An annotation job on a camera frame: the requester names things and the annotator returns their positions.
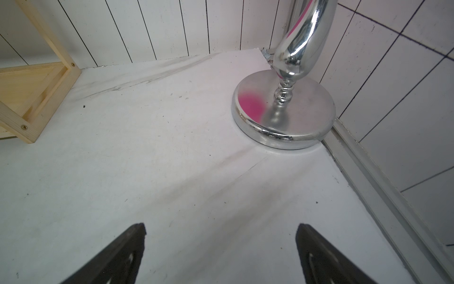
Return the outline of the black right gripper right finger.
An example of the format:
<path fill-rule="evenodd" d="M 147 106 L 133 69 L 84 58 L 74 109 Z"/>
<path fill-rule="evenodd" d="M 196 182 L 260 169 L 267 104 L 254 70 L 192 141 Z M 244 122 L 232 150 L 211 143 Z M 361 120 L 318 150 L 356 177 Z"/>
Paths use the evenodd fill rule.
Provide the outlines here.
<path fill-rule="evenodd" d="M 307 284 L 375 283 L 308 224 L 299 224 L 296 246 Z"/>

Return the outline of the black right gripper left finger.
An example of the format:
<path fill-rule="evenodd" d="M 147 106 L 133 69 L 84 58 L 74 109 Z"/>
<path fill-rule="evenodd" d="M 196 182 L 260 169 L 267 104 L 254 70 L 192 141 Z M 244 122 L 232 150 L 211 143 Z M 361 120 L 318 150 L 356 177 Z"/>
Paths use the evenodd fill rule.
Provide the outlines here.
<path fill-rule="evenodd" d="M 133 224 L 64 284 L 134 284 L 145 249 L 143 223 Z"/>

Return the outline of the wooden two-tier shelf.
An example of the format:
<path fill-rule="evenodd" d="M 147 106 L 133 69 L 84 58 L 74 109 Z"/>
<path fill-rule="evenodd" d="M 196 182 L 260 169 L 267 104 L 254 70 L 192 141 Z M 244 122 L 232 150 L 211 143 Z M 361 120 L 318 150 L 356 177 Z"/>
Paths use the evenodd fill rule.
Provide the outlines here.
<path fill-rule="evenodd" d="M 32 144 L 82 71 L 31 1 L 16 4 L 59 61 L 1 69 L 1 138 Z"/>

